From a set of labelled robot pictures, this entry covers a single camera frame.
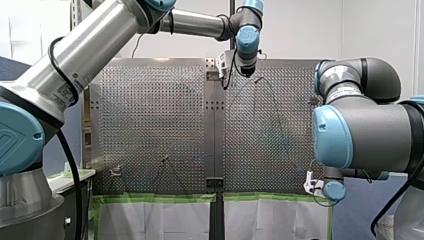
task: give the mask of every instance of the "blue joint cap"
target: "blue joint cap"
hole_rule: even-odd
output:
[[[315,159],[324,166],[348,168],[353,161],[353,141],[342,114],[325,105],[315,108],[312,121]]]
[[[389,172],[383,171],[381,172],[380,176],[377,178],[377,180],[385,181],[389,179],[390,175]]]
[[[237,36],[237,51],[242,54],[257,54],[259,47],[259,30],[254,26],[243,26]]]
[[[0,102],[0,176],[21,172],[41,156],[44,131],[24,109]]]
[[[260,13],[264,13],[264,3],[260,0],[245,0],[244,7],[252,7],[258,10]]]
[[[424,105],[424,95],[417,95],[411,97],[411,101],[414,101],[418,104]]]
[[[146,0],[147,4],[161,12],[167,12],[171,10],[174,7],[176,1],[177,0]]]
[[[326,198],[334,202],[339,202],[346,197],[346,188],[337,181],[330,181],[325,184],[322,192]]]

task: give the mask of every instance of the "robotic arm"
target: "robotic arm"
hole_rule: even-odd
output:
[[[260,0],[245,0],[231,17],[177,10],[175,1],[107,0],[68,36],[55,40],[48,56],[19,79],[0,83],[1,236],[64,238],[63,198],[52,197],[42,172],[43,147],[63,126],[65,109],[137,32],[218,41],[236,37],[239,67],[246,76],[253,74],[262,29]]]
[[[390,104],[400,97],[400,80],[389,64],[375,58],[322,61],[315,91],[325,104],[313,114],[315,158],[325,166],[324,175],[328,169],[339,176],[363,170],[367,178],[387,178],[384,171],[409,174],[371,230],[375,233],[379,218],[405,193],[395,214],[395,239],[423,239],[424,212],[418,200],[424,197],[423,98]],[[330,195],[344,197],[341,181],[332,181]],[[333,200],[325,191],[323,195]]]
[[[37,121],[22,116],[32,125],[33,132],[25,132],[23,136],[33,142],[31,154],[19,154],[18,160],[13,157],[16,155],[0,154],[0,175],[20,172],[35,162],[36,152],[41,152],[44,142],[63,125],[64,110],[75,104],[79,93],[137,31],[144,34],[160,30],[213,37],[218,41],[236,35],[239,66],[242,71],[254,72],[262,28],[260,0],[247,0],[230,18],[173,9],[174,3],[175,0],[108,0],[56,47],[51,46],[50,58],[53,56],[56,64],[52,66],[49,57],[44,56],[16,81],[1,83],[0,102],[12,103],[15,106],[10,108],[14,111],[21,108]],[[7,146],[19,147],[18,144]]]

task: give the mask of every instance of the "end effector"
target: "end effector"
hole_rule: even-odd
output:
[[[225,30],[217,40],[225,41],[235,36],[237,53],[235,61],[246,77],[250,77],[255,72],[263,8],[260,0],[246,0],[237,13],[230,18],[221,16]]]

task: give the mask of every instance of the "green tape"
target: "green tape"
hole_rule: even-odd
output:
[[[124,193],[115,196],[95,196],[95,202],[107,203],[206,203],[215,202],[215,194],[194,194],[194,195],[157,195]]]
[[[84,169],[78,169],[78,173],[79,173],[79,176],[80,177],[83,177],[83,176],[85,176],[85,175],[87,175],[89,173],[92,173],[93,171],[94,170],[92,170],[92,169],[86,169],[86,170],[84,170]],[[65,173],[65,174],[63,174],[63,172],[61,172],[61,173],[56,173],[56,174],[50,175],[47,178],[48,179],[53,179],[53,178],[57,178],[57,177],[72,178],[72,173]]]
[[[314,202],[312,196],[283,193],[224,193],[224,201],[255,201],[259,199],[280,200],[289,202]],[[316,198],[316,201],[326,203],[328,200]]]
[[[328,230],[327,230],[328,240],[332,240],[333,239],[333,207],[328,208],[327,226],[328,226]]]

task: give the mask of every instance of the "wire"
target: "wire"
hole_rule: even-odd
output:
[[[325,207],[325,208],[330,208],[330,207],[334,207],[334,206],[336,206],[340,201],[335,201],[335,202],[332,202],[332,204],[331,205],[324,205],[324,204],[322,204],[322,203],[320,203],[318,200],[317,200],[317,198],[316,198],[316,196],[315,196],[315,190],[322,190],[320,187],[316,187],[316,185],[317,185],[317,183],[318,183],[318,181],[319,180],[322,180],[322,177],[323,177],[323,174],[321,174],[321,176],[317,179],[317,181],[315,182],[315,184],[314,184],[314,188],[312,189],[312,196],[313,196],[313,198],[314,198],[314,201],[318,204],[318,205],[320,205],[321,207]]]
[[[58,62],[56,58],[54,57],[54,47],[56,46],[56,43],[60,42],[62,39],[63,37],[59,37],[53,40],[49,45],[47,54],[49,56],[49,60],[53,68],[56,70],[59,76],[62,77],[62,79],[69,85],[69,88],[71,90],[72,97],[73,97],[73,102],[69,106],[72,107],[78,102],[78,99],[79,99],[78,91],[75,88],[74,84],[71,82],[71,80],[66,76],[66,74],[62,71],[62,69],[60,69]]]
[[[140,43],[140,39],[141,39],[142,36],[143,36],[143,34],[140,34],[140,36],[138,37],[137,43],[135,44],[135,47],[134,47],[134,50],[133,50],[133,53],[131,54],[131,58],[134,58],[135,51],[137,51],[138,44]]]
[[[413,101],[403,101],[399,104],[407,104],[415,109],[417,109],[421,115],[424,117],[424,108]],[[415,181],[415,179],[418,177],[418,175],[421,173],[422,169],[424,168],[424,156],[421,158],[420,162],[418,163],[417,167],[414,169],[408,180],[402,185],[402,187],[399,188],[399,190],[393,195],[393,197],[386,203],[386,205],[381,209],[381,211],[375,216],[374,220],[371,223],[371,232],[374,236],[376,236],[375,233],[375,226],[377,225],[380,218],[393,206],[393,204],[401,197],[405,191],[411,186],[412,182]]]
[[[368,174],[368,172],[367,171],[365,171],[365,169],[361,169],[361,171],[364,173],[364,175],[367,177],[366,179],[367,179],[367,182],[369,183],[369,184],[371,184],[372,183],[372,179],[371,179],[371,177],[370,177],[370,175]]]
[[[82,226],[82,233],[81,236],[84,238],[85,234],[88,232],[88,212],[90,211],[90,199],[91,199],[91,194],[92,194],[92,187],[91,187],[91,181],[89,181],[87,183],[87,190],[88,190],[88,195],[87,195],[87,202],[86,202],[86,212],[85,212],[85,221],[84,221],[84,225]]]
[[[81,226],[82,226],[82,194],[81,194],[81,182],[79,178],[77,164],[75,159],[72,156],[71,149],[69,148],[68,142],[66,141],[65,135],[63,135],[62,130],[56,133],[59,138],[60,144],[62,145],[63,151],[65,152],[66,158],[69,162],[69,167],[71,168],[72,178],[74,180],[75,186],[75,203],[76,203],[76,223],[75,223],[75,239],[81,239]]]
[[[231,82],[231,75],[233,74],[233,67],[234,67],[234,62],[235,62],[235,58],[236,58],[236,51],[234,50],[234,54],[233,54],[233,60],[231,60],[231,67],[230,67],[230,73],[228,74],[228,81],[227,84],[224,84],[225,79],[221,79],[221,87],[224,91],[226,91],[228,89],[228,86],[230,86],[230,82]]]

